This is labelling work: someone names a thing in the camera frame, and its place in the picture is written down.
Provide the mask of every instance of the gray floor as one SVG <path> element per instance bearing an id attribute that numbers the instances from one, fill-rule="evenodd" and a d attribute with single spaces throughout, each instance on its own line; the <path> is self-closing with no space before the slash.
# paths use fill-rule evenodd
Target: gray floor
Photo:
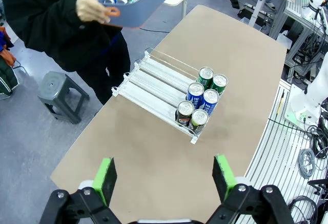
<path id="1" fill-rule="evenodd" d="M 243 2 L 255 4 L 251 0 L 239 2 L 241 6 Z M 238 19 L 238 10 L 231 7 L 229 0 L 188 0 L 187 12 L 198 4 Z M 162 5 L 143 27 L 170 31 L 179 23 L 180 17 L 181 6 Z M 124 29 L 123 34 L 128 42 L 131 62 L 142 58 L 144 49 L 155 47 L 166 36 L 165 33 L 136 29 Z M 52 171 L 101 104 L 76 73 L 67 73 L 91 98 L 84 103 L 80 114 L 82 122 L 78 125 L 55 120 L 36 94 L 48 71 L 62 70 L 44 53 L 26 49 L 21 40 L 15 43 L 12 53 L 27 73 L 23 69 L 15 70 L 20 86 L 10 98 L 0 100 L 0 223 L 38 223 L 50 193 L 56 189 L 50 180 Z"/>

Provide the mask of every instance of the green gripper pad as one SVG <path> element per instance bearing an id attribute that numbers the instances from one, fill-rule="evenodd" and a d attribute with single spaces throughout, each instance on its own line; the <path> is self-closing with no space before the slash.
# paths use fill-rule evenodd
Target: green gripper pad
<path id="1" fill-rule="evenodd" d="M 216 189 L 223 202 L 230 191 L 237 185 L 237 181 L 224 155 L 214 156 L 213 173 Z"/>
<path id="2" fill-rule="evenodd" d="M 92 188 L 100 195 L 106 206 L 109 206 L 111 201 L 116 179 L 114 158 L 104 158 L 93 181 Z"/>

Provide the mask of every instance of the can dispenser rack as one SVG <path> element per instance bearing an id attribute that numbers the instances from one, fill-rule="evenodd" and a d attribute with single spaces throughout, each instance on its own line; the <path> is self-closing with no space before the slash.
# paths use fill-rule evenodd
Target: can dispenser rack
<path id="1" fill-rule="evenodd" d="M 121 95 L 176 129 L 188 134 L 195 144 L 201 133 L 194 133 L 175 120 L 179 103 L 186 100 L 188 86 L 197 79 L 199 70 L 162 52 L 148 48 L 142 60 L 134 63 L 131 73 L 124 74 L 113 96 Z"/>

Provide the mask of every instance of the hand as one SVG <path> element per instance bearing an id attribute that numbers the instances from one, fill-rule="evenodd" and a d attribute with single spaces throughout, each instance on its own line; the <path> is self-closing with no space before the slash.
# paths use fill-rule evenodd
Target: hand
<path id="1" fill-rule="evenodd" d="M 76 0 L 76 14 L 82 22 L 109 23 L 106 7 L 98 0 Z"/>

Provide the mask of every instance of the black pants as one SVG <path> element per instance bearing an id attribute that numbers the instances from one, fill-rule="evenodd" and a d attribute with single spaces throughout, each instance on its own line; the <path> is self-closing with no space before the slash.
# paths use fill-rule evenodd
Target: black pants
<path id="1" fill-rule="evenodd" d="M 119 33 L 112 39 L 109 49 L 76 72 L 104 105 L 113 94 L 112 87 L 118 87 L 123 81 L 123 74 L 130 72 L 130 64 L 127 43 Z"/>

